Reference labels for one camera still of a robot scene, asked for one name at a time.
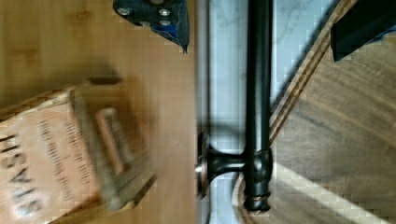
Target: wood grain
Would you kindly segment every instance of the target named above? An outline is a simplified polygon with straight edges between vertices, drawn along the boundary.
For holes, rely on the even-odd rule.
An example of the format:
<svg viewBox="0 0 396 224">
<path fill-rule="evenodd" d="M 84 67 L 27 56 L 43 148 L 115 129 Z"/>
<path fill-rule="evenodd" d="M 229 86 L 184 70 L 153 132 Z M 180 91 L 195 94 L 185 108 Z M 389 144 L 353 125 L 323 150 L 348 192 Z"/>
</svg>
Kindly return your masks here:
<svg viewBox="0 0 396 224">
<path fill-rule="evenodd" d="M 155 164 L 158 179 L 136 208 L 98 208 L 63 223 L 195 222 L 193 48 L 192 40 L 182 54 L 132 26 L 112 1 L 0 1 L 0 107 L 87 77 L 122 77 Z"/>
<path fill-rule="evenodd" d="M 312 74 L 298 72 L 281 101 L 283 105 L 276 108 L 290 111 L 286 117 L 285 112 L 273 116 L 274 120 L 284 120 L 282 128 L 274 132 L 276 160 L 396 223 L 396 174 L 392 169 L 396 163 L 396 35 L 365 46 L 339 63 L 332 60 L 329 40 L 319 37 L 317 43 L 327 46 L 322 56 L 310 56 L 321 50 L 314 45 L 299 68 Z M 309 76 L 302 89 L 295 84 L 302 80 L 301 76 Z M 273 185 L 275 192 L 279 188 Z M 241 207 L 237 212 L 249 217 L 247 223 L 267 221 L 264 215 L 249 215 Z M 299 212 L 296 208 L 290 215 Z"/>
</svg>

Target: white marble surface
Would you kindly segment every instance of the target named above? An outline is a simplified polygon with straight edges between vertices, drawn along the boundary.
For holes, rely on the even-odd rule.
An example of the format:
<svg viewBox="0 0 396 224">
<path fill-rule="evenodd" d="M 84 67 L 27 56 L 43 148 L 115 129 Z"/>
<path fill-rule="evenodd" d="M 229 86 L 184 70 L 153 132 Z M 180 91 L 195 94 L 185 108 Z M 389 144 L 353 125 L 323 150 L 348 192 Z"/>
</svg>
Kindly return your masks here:
<svg viewBox="0 0 396 224">
<path fill-rule="evenodd" d="M 304 54 L 334 0 L 275 0 L 272 102 Z M 228 153 L 244 147 L 248 1 L 210 3 L 210 122 L 212 145 Z M 233 174 L 212 181 L 211 224 L 237 223 L 231 206 Z"/>
</svg>

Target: black object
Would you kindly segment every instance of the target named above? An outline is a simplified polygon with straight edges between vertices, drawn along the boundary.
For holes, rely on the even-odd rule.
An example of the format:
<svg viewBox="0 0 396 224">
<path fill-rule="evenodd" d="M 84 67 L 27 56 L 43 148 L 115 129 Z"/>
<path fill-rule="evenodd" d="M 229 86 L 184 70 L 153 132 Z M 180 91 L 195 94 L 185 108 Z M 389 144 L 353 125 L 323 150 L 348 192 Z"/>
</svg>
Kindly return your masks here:
<svg viewBox="0 0 396 224">
<path fill-rule="evenodd" d="M 249 211 L 270 209 L 269 182 L 273 158 L 269 146 L 270 84 L 272 60 L 273 0 L 250 0 L 247 37 L 246 148 L 242 155 L 216 151 L 208 135 L 198 139 L 198 190 L 205 192 L 216 176 L 243 172 L 246 181 L 244 206 Z"/>
<path fill-rule="evenodd" d="M 332 54 L 340 61 L 396 25 L 396 1 L 360 0 L 332 28 Z"/>
<path fill-rule="evenodd" d="M 187 53 L 190 22 L 186 0 L 167 0 L 155 5 L 149 0 L 115 0 L 113 8 L 125 20 L 151 30 L 181 46 Z"/>
</svg>

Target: metal hardware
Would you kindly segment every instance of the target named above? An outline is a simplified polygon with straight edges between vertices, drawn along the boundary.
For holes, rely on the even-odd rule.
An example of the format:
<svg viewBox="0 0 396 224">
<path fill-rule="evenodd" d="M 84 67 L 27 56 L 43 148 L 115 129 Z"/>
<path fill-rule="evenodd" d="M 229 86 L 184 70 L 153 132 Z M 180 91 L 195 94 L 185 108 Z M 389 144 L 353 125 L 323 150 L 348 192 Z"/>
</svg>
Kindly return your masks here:
<svg viewBox="0 0 396 224">
<path fill-rule="evenodd" d="M 170 21 L 160 21 L 160 24 L 164 25 L 164 26 L 168 26 L 168 25 L 172 25 L 172 22 L 170 22 Z"/>
<path fill-rule="evenodd" d="M 121 16 L 128 16 L 129 14 L 131 14 L 131 9 L 128 7 L 119 7 L 117 8 L 117 12 L 119 12 Z"/>
<path fill-rule="evenodd" d="M 187 53 L 190 44 L 187 0 L 114 0 L 113 8 L 125 20 L 136 26 L 149 26 L 152 32 Z"/>
<path fill-rule="evenodd" d="M 169 15 L 171 15 L 171 11 L 169 11 L 169 10 L 167 10 L 167 9 L 165 9 L 165 8 L 161 8 L 158 12 L 159 12 L 160 15 L 162 15 L 162 16 L 169 16 Z"/>
<path fill-rule="evenodd" d="M 148 21 L 140 21 L 139 23 L 142 26 L 150 26 L 150 23 Z"/>
<path fill-rule="evenodd" d="M 249 211 L 268 211 L 273 156 L 269 144 L 272 60 L 273 0 L 250 0 L 247 32 L 246 147 L 241 155 L 224 154 L 209 143 L 207 133 L 198 139 L 196 175 L 198 191 L 206 194 L 208 183 L 227 172 L 243 172 L 244 206 Z"/>
</svg>

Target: dark blue object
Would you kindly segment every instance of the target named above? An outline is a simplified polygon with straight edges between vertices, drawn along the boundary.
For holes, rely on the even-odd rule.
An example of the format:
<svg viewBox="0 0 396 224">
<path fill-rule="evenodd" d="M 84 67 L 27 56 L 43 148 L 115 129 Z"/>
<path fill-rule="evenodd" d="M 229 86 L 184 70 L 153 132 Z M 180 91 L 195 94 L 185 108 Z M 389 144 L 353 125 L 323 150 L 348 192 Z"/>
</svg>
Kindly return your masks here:
<svg viewBox="0 0 396 224">
<path fill-rule="evenodd" d="M 186 0 L 167 0 L 154 5 L 149 0 L 115 0 L 114 10 L 125 20 L 151 30 L 181 46 L 184 53 L 190 44 L 190 22 Z M 168 15 L 161 15 L 166 10 Z"/>
</svg>

